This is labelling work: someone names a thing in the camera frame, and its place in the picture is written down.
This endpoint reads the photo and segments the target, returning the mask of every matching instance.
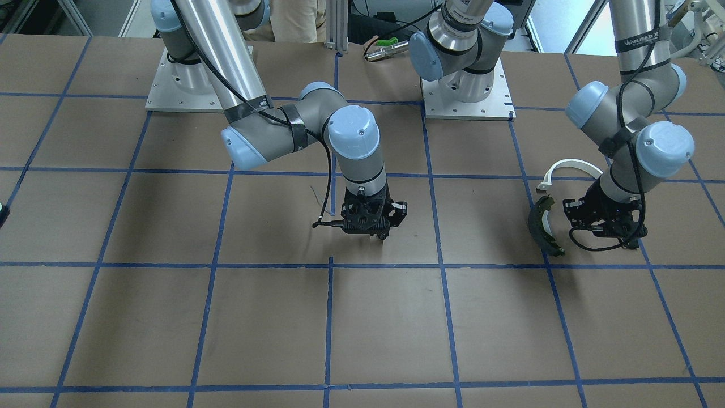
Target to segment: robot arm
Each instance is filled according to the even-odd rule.
[[[658,0],[610,0],[623,84],[613,89],[600,82],[582,88],[565,113],[613,159],[609,169],[579,200],[564,200],[571,222],[570,237],[588,250],[638,248],[644,237],[644,193],[673,176],[695,151],[690,133],[673,123],[649,122],[646,117],[677,99],[685,75],[670,63],[666,12]],[[632,217],[640,211],[639,221]],[[585,248],[573,231],[585,229],[598,237],[615,237],[620,245]]]
[[[318,219],[313,226],[386,238],[405,217],[407,203],[390,198],[373,114],[348,105],[339,91],[322,82],[304,88],[297,102],[273,109],[228,0],[165,1],[173,6],[174,15],[168,17],[180,23],[178,33],[163,36],[166,46],[194,49],[204,60],[230,124],[221,136],[235,167],[249,170],[322,142],[337,156],[347,191],[343,219]]]

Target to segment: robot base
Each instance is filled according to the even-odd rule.
[[[491,94],[486,99],[474,103],[458,101],[447,92],[443,92],[439,88],[440,83],[446,83],[448,77],[433,82],[421,79],[426,117],[469,121],[508,121],[510,118],[516,118],[501,60],[496,62],[494,74],[496,82],[491,88]]]
[[[247,46],[252,53],[252,46]],[[195,94],[187,92],[176,83],[176,74],[173,64],[166,59],[166,48],[161,53],[161,60],[156,69],[154,83],[149,90],[146,100],[146,110],[155,112],[216,112],[223,111],[219,98],[214,92],[212,84],[205,81],[205,85]]]

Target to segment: grid square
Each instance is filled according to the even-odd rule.
[[[421,77],[410,58],[396,57],[366,62],[362,45],[350,44],[339,58],[339,89],[347,99],[366,101],[419,101]]]
[[[208,282],[209,269],[101,269],[65,385],[189,383]]]
[[[199,384],[321,384],[327,269],[218,269]]]
[[[521,175],[508,122],[428,120],[426,128],[434,174]]]
[[[447,264],[540,264],[529,235],[521,180],[436,179],[441,249]]]
[[[584,393],[591,408],[702,406],[693,384],[587,385]]]
[[[486,408],[580,408],[576,387],[464,388],[463,405]]]
[[[546,270],[448,269],[461,381],[572,380]]]
[[[700,177],[707,180],[724,180],[725,166],[722,162],[722,152],[725,151],[723,139],[723,124],[725,118],[708,116],[671,116],[670,119],[678,125],[684,126],[695,139],[695,153],[692,162],[700,173]]]
[[[226,182],[223,174],[132,175],[104,261],[211,262]]]
[[[87,40],[9,34],[0,47],[0,92],[63,92]]]
[[[53,399],[51,393],[3,393],[0,406],[3,408],[47,408]]]
[[[127,168],[145,120],[144,101],[65,99],[33,165]]]
[[[576,93],[562,54],[536,54],[536,75],[530,52],[502,52],[501,62],[516,106],[565,107]]]
[[[260,79],[272,97],[297,98],[309,83],[335,82],[335,51],[322,43],[293,44],[279,42],[254,42],[254,64]],[[290,55],[294,63],[290,65]]]
[[[159,38],[93,37],[70,93],[148,95],[163,49]]]
[[[330,391],[331,408],[453,408],[453,388]]]
[[[344,234],[312,228],[326,186],[318,176],[234,176],[219,262],[327,264]]]
[[[725,264],[725,229],[702,186],[663,183],[647,203],[645,245],[653,264]]]
[[[681,58],[675,63],[687,75],[687,90],[667,108],[671,112],[725,113],[725,89],[710,67]]]
[[[114,408],[184,408],[187,393],[63,393],[58,408],[114,407]]]
[[[622,77],[619,75],[619,59],[616,57],[581,54],[567,54],[566,57],[582,88],[593,81],[599,81],[610,88],[622,83]]]
[[[0,166],[25,166],[56,105],[55,97],[0,97]]]
[[[692,368],[725,376],[725,275],[722,271],[655,271]]]
[[[19,171],[0,171],[0,203],[7,203],[19,178]]]
[[[335,262],[361,264],[437,264],[436,230],[433,226],[431,188],[428,179],[392,177],[388,179],[395,201],[408,203],[408,215],[400,227],[390,229],[390,238],[381,241],[369,235],[345,235],[333,230]],[[344,203],[345,180],[337,178],[335,216],[339,219]]]
[[[154,112],[136,168],[228,170],[231,159],[219,136],[226,126],[218,113]]]
[[[322,391],[196,392],[195,408],[275,407],[319,408]]]
[[[0,229],[4,261],[95,262],[124,174],[25,175]]]
[[[579,265],[592,265],[592,264],[607,264],[607,265],[644,265],[646,264],[645,257],[642,255],[641,250],[630,250],[630,249],[615,249],[607,250],[603,252],[589,252],[583,250],[571,241],[569,238],[569,229],[571,228],[571,222],[566,218],[564,214],[564,208],[562,202],[568,198],[578,200],[587,193],[587,189],[592,185],[592,181],[575,181],[575,180],[554,180],[551,187],[545,192],[554,198],[554,205],[547,219],[549,220],[549,226],[552,231],[552,235],[556,238],[557,244],[566,251],[564,256],[550,256],[549,261],[553,264],[579,264]],[[529,188],[534,196],[534,202],[544,196],[543,192],[536,190],[540,180],[529,181]],[[664,203],[651,203],[647,201],[649,206],[663,205]],[[638,213],[634,213],[633,217],[637,220]],[[649,227],[650,222],[648,218],[645,218],[645,226]],[[614,238],[598,238],[594,234],[588,231],[577,231],[574,233],[574,237],[581,243],[589,248],[604,248],[610,245],[617,245],[618,241]],[[652,235],[648,235],[645,239],[645,245],[649,241]],[[671,235],[662,236],[663,239],[672,239]]]
[[[564,112],[519,110],[513,124],[528,176],[543,177],[556,162],[578,158],[607,169],[604,155],[586,134],[574,126]],[[583,177],[586,173],[574,168],[561,168],[555,176]]]
[[[418,105],[362,105],[380,127],[380,146],[388,173],[426,174],[426,144]]]
[[[725,407],[725,384],[700,383],[708,407]]]
[[[0,267],[0,387],[57,384],[92,274],[92,268]],[[0,406],[14,404],[2,397]]]
[[[582,378],[688,376],[649,271],[553,271]]]
[[[336,269],[332,383],[451,381],[438,269]]]

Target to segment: person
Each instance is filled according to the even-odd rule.
[[[270,21],[244,31],[249,41],[324,42],[326,0],[270,0]]]

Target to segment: wire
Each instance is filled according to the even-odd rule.
[[[440,6],[440,5],[438,5],[438,6],[435,6],[435,7],[433,7],[433,8],[431,9],[431,11],[429,11],[429,12],[425,13],[424,15],[422,15],[422,16],[420,16],[420,17],[416,18],[415,20],[411,21],[410,23],[408,23],[408,24],[406,24],[406,25],[402,25],[401,27],[399,27],[399,28],[396,28],[395,30],[392,30],[392,31],[388,31],[387,33],[385,33],[385,34],[382,34],[382,35],[380,35],[380,36],[378,36],[378,37],[379,37],[379,38],[383,38],[384,36],[389,36],[390,34],[393,34],[393,33],[395,33],[396,31],[400,31],[400,30],[402,30],[403,28],[408,28],[408,27],[410,27],[411,25],[414,25],[414,24],[416,24],[417,22],[421,21],[422,19],[424,19],[424,18],[428,17],[429,15],[432,15],[432,14],[433,14],[433,13],[435,13],[435,12],[436,12],[436,10],[437,10],[437,9],[439,9],[439,8],[441,8],[441,6]],[[367,54],[367,53],[368,53],[368,50],[370,49],[370,47],[372,47],[372,46],[373,46],[373,44],[374,44],[374,43],[375,43],[375,41],[371,41],[371,42],[370,42],[370,43],[368,44],[368,46],[367,46],[367,47],[365,47],[365,49],[364,49],[364,50],[362,51],[362,55],[363,55],[363,56],[364,56],[365,54]]]
[[[403,24],[408,24],[408,26],[409,26],[409,27],[410,27],[410,26],[413,26],[413,27],[415,27],[415,29],[416,29],[416,30],[418,30],[418,31],[423,31],[423,30],[421,30],[421,29],[420,29],[420,28],[419,28],[419,27],[418,27],[417,25],[415,25],[415,24],[411,24],[411,23],[409,23],[409,22],[407,22],[407,21],[403,21],[403,20],[395,20],[395,22],[396,22],[396,23],[403,23]]]
[[[652,29],[656,29],[659,27],[660,24],[660,12],[661,12],[661,0],[655,0],[655,27]],[[655,51],[655,47],[657,46],[658,41],[655,41],[651,43],[647,48],[647,54],[645,55],[645,58],[642,60],[642,63],[639,64],[639,67],[634,71],[634,73],[626,79],[619,88],[619,93],[617,95],[617,117],[619,120],[619,126],[624,127],[626,126],[626,123],[624,123],[624,89],[629,85],[634,78],[639,75],[639,73],[642,72],[642,69],[645,68],[645,65],[647,64],[647,61],[650,60],[650,57],[652,56],[652,53]],[[571,238],[571,241],[574,242],[574,244],[578,247],[580,247],[583,250],[588,250],[590,252],[603,252],[606,250],[612,250],[612,249],[618,249],[622,248],[625,245],[629,244],[632,240],[635,239],[635,237],[642,231],[643,226],[645,225],[645,213],[646,213],[646,205],[645,205],[645,189],[642,186],[642,175],[639,172],[639,161],[637,160],[637,154],[634,150],[634,145],[632,144],[631,140],[627,141],[627,148],[629,149],[629,157],[632,161],[632,168],[634,169],[634,178],[637,180],[637,192],[639,194],[639,216],[637,217],[637,228],[632,231],[632,233],[624,240],[620,240],[619,244],[617,245],[611,245],[609,247],[604,248],[590,248],[583,244],[581,244],[579,241],[574,238],[574,231],[580,230],[580,229],[586,229],[586,228],[572,228],[569,229],[569,238]]]
[[[199,45],[194,40],[194,37],[191,36],[191,32],[189,31],[189,28],[186,26],[186,22],[183,19],[183,16],[181,14],[181,10],[178,7],[178,4],[176,4],[176,0],[171,0],[171,5],[174,7],[174,11],[176,12],[176,15],[179,17],[179,22],[181,23],[181,27],[184,30],[184,33],[186,33],[186,38],[189,40],[193,48],[196,50],[196,53],[199,55],[199,58],[204,62],[204,64],[209,68],[209,71],[221,82],[222,85],[224,85],[225,88],[229,90],[235,97],[239,98],[239,100],[242,101],[242,103],[247,104],[250,108],[254,110],[254,107],[249,103],[247,99],[245,99],[236,89],[234,89],[234,86],[226,79],[224,78],[224,75],[222,75],[221,72],[212,64],[212,62],[209,60],[209,57],[207,57],[204,50],[199,47]],[[284,119],[277,118],[274,115],[270,115],[269,113],[265,112],[264,110],[256,110],[256,113],[260,114],[264,118],[267,118],[271,121],[274,121],[276,123],[279,123],[281,125],[288,126],[290,128],[290,131],[292,130],[292,124],[289,123],[289,121],[285,121]],[[330,188],[332,185],[332,154],[330,153],[330,148],[325,143],[325,139],[320,135],[317,134],[311,130],[309,130],[307,127],[304,128],[305,133],[309,134],[310,136],[317,139],[325,148],[325,153],[327,154],[327,191],[325,192],[325,200],[323,201],[322,210],[320,211],[320,217],[318,218],[318,221],[322,219],[322,217],[325,214],[325,208],[327,207],[327,201],[330,196]]]

